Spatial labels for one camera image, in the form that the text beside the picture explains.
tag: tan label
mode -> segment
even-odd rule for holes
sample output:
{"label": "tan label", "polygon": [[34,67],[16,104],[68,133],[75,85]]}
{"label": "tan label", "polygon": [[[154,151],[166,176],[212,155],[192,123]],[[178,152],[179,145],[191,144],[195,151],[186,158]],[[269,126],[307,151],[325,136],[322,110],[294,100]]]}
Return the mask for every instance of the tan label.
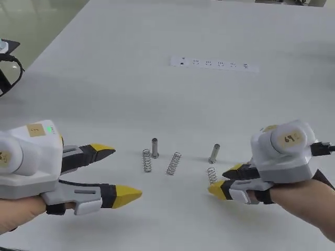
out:
{"label": "tan label", "polygon": [[10,152],[0,150],[0,167],[7,167],[11,157],[12,155]]}
{"label": "tan label", "polygon": [[42,124],[28,124],[27,128],[31,137],[44,136],[46,134]]}
{"label": "tan label", "polygon": [[270,125],[270,126],[268,126],[267,128],[265,128],[265,129],[263,130],[263,132],[269,132],[269,131],[275,129],[276,127],[277,127],[276,124],[274,124],[274,125]]}
{"label": "tan label", "polygon": [[304,140],[299,130],[282,134],[278,137],[279,145],[285,149],[300,144]]}

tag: gray floor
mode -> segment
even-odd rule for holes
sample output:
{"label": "gray floor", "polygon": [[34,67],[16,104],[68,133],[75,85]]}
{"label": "gray floor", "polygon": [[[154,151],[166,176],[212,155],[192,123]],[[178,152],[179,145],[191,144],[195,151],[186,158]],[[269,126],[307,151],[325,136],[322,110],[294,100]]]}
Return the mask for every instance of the gray floor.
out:
{"label": "gray floor", "polygon": [[[88,0],[0,0],[0,38],[15,40],[21,46],[15,55],[27,68],[85,6]],[[18,69],[0,63],[10,80]]]}

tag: metal pin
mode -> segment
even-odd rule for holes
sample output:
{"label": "metal pin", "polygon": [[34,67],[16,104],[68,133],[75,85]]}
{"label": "metal pin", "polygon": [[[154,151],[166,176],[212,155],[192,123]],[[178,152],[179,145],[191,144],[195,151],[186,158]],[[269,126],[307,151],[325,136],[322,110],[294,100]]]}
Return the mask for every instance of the metal pin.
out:
{"label": "metal pin", "polygon": [[158,140],[156,138],[153,138],[152,141],[152,154],[151,157],[152,158],[158,158],[159,157],[159,153],[158,153]]}
{"label": "metal pin", "polygon": [[208,162],[210,162],[211,164],[214,164],[216,162],[216,156],[218,156],[219,150],[220,150],[220,145],[215,144],[213,147],[213,151],[211,152],[211,156],[208,159]]}

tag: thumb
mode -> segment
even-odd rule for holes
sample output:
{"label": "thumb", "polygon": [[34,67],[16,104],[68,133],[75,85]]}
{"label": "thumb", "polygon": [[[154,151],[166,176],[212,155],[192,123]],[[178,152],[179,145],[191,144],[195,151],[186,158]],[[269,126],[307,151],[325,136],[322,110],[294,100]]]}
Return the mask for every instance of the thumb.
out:
{"label": "thumb", "polygon": [[40,196],[18,200],[0,200],[0,234],[31,221],[46,211]]}

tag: compression spring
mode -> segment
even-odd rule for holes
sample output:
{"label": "compression spring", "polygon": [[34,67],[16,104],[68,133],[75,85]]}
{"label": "compression spring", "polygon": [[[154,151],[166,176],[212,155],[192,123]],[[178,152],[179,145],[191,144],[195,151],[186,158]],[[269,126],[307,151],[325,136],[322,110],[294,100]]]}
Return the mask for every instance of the compression spring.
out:
{"label": "compression spring", "polygon": [[209,183],[214,184],[218,181],[218,177],[216,176],[216,170],[214,167],[210,167],[207,169],[207,175],[209,179]]}
{"label": "compression spring", "polygon": [[143,170],[146,173],[151,172],[151,153],[149,149],[144,149],[142,152],[143,156]]}
{"label": "compression spring", "polygon": [[169,166],[167,167],[166,174],[168,175],[174,175],[174,172],[176,171],[176,168],[180,162],[182,155],[179,152],[175,152],[172,156],[172,159],[169,163]]}

